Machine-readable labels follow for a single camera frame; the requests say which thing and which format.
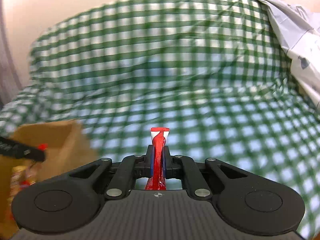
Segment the brown box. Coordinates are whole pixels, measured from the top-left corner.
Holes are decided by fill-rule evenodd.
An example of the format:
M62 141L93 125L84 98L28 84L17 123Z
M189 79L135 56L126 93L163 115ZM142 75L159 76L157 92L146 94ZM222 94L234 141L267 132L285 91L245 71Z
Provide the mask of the brown box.
M90 148L89 140L82 134L81 124L76 120L25 124L18 127L10 138L33 147L48 144L46 160L41 164L37 181L60 175L98 158L97 153ZM12 168L24 162L27 160L0 155L0 222L7 223L3 220L7 212ZM3 227L7 226L3 223L0 224L0 235L6 237Z

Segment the crosshair logo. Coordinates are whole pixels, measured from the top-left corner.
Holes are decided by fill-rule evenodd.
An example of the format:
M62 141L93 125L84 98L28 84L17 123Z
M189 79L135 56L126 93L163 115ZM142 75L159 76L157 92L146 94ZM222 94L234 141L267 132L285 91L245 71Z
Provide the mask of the crosshair logo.
M157 193L155 193L155 194L153 194L155 197L162 197L163 196L163 194L162 193L160 193L160 192L157 192Z

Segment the white crumpled sheet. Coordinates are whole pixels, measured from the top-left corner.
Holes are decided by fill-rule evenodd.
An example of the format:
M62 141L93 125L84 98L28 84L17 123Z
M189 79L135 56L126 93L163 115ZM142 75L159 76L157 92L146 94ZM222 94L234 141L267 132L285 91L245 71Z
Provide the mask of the white crumpled sheet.
M320 109L320 13L282 0L258 1L268 6L271 26L292 59L292 75Z

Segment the metal pin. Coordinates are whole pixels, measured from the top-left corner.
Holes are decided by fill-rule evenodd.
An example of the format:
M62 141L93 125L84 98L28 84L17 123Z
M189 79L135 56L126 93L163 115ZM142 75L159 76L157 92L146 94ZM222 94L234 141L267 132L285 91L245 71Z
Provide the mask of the metal pin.
M205 188L199 188L195 191L195 194L198 196L198 197L207 197L210 195L210 191L205 189Z
M111 188L111 189L108 189L106 193L110 197L118 197L122 194L122 190L118 188Z

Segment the green and white gingham cloth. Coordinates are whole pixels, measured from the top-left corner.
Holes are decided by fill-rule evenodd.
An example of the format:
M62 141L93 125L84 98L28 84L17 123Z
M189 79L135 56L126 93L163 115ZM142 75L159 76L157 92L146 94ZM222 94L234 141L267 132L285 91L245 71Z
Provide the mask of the green and white gingham cloth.
M298 93L255 0L119 0L63 21L31 51L32 85L0 134L76 118L114 162L170 128L171 154L215 157L302 195L299 233L320 230L320 122Z

